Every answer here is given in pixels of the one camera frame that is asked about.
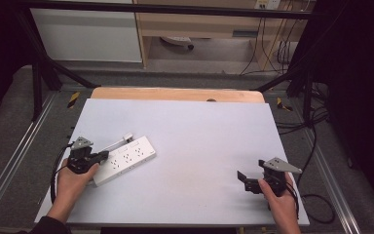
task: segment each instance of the white cabinet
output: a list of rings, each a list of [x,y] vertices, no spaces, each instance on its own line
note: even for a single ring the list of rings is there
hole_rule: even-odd
[[[131,0],[85,1],[132,3]],[[31,12],[52,59],[142,62],[134,13],[46,9],[31,9]]]

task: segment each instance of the sleeve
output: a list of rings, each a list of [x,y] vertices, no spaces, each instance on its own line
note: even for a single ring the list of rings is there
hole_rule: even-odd
[[[43,216],[29,234],[67,234],[66,226],[51,217]]]

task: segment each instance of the black stand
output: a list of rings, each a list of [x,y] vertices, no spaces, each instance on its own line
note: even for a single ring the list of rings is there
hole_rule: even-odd
[[[20,42],[22,42],[24,49],[29,52],[29,57],[32,61],[34,91],[34,113],[32,121],[35,121],[42,111],[43,104],[41,78],[44,79],[48,88],[53,91],[58,91],[62,87],[62,83],[56,73],[57,71],[87,88],[96,88],[99,87],[99,85],[95,85],[85,80],[52,60],[47,55],[41,38],[39,38],[39,34],[36,33],[37,29],[35,28],[34,30],[34,28],[31,27],[31,24],[25,15],[25,11],[28,9],[17,6],[17,4],[13,2],[14,1],[7,1],[6,7],[8,14],[12,15],[10,19],[14,20],[12,24],[16,35]]]

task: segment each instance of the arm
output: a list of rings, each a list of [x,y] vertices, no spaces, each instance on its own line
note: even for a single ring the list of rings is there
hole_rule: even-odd
[[[65,167],[67,160],[62,161]],[[30,234],[59,234],[68,233],[66,220],[78,201],[80,195],[98,170],[99,164],[94,164],[87,173],[77,175],[68,168],[59,171],[57,177],[56,200],[46,216],[41,217]]]
[[[62,166],[65,167],[66,164],[67,160],[64,159]],[[94,164],[87,173],[80,175],[68,168],[60,170],[57,178],[56,200],[47,216],[65,224],[88,181],[95,175],[98,166],[99,164]]]
[[[286,181],[293,185],[293,181],[288,173],[286,173],[285,176]],[[281,197],[277,197],[275,193],[273,193],[270,185],[262,178],[259,179],[259,185],[269,202],[273,219],[275,220],[279,233],[301,233],[299,224],[297,223],[294,199],[291,194],[286,190]]]

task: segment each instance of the tape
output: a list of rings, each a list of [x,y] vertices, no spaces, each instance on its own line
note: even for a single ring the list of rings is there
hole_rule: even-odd
[[[69,100],[68,105],[66,106],[66,108],[72,109],[74,107],[75,101],[77,101],[79,95],[80,95],[80,92],[75,92],[72,95],[71,99]]]
[[[279,109],[285,109],[287,111],[293,111],[293,108],[291,106],[286,106],[281,103],[281,98],[278,97],[278,108]]]

